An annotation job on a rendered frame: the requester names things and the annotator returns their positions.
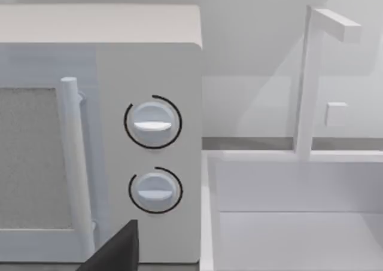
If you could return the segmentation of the microwave door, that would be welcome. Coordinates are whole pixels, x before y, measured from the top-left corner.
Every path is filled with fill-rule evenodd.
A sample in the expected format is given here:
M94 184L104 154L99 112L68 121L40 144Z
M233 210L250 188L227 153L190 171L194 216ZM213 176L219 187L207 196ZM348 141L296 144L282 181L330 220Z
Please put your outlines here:
M0 263L87 260L72 224L60 80L75 77L92 210L102 170L94 44L0 44Z

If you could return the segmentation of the pale microwave oven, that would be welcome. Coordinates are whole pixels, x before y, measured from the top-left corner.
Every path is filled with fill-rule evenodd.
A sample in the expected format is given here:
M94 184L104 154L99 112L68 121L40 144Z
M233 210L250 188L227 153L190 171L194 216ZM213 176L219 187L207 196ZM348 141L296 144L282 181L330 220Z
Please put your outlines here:
M0 4L0 44L96 46L102 170L94 181L99 214L95 252L130 220L138 220L140 263L197 263L202 151L199 8ZM128 126L133 107L152 101L164 103L175 116L170 140L158 146L140 143ZM168 175L177 188L173 204L163 211L144 209L133 193L137 178L152 172Z

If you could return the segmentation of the tall white tap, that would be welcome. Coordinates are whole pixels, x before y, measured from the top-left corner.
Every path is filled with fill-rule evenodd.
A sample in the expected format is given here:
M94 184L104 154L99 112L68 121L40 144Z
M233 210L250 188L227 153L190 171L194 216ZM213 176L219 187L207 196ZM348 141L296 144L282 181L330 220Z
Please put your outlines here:
M317 104L324 35L345 43L361 40L362 26L325 7L307 6L299 74L294 151L298 160L307 161L312 151L314 117Z

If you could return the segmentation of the white sink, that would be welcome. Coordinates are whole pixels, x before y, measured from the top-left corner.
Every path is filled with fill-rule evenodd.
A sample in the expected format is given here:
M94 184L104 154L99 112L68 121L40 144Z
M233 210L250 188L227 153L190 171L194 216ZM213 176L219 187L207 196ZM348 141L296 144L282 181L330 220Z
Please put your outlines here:
M383 155L202 153L202 271L383 271Z

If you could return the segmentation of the white microwave knob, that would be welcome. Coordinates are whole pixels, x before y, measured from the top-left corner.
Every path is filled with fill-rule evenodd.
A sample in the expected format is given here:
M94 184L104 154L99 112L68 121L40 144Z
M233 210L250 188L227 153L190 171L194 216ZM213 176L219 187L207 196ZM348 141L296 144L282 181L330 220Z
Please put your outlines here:
M129 113L129 129L135 138L147 146L166 144L175 126L171 109L161 102L146 102L133 107Z
M177 188L168 175L152 172L137 178L133 193L139 205L144 209L163 211L173 204Z

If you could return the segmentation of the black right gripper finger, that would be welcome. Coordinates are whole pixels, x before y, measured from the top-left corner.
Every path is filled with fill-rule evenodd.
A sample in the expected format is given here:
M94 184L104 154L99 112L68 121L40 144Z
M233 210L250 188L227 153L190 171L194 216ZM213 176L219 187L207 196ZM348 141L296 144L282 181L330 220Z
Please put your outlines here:
M138 271L138 220L130 220L76 271Z

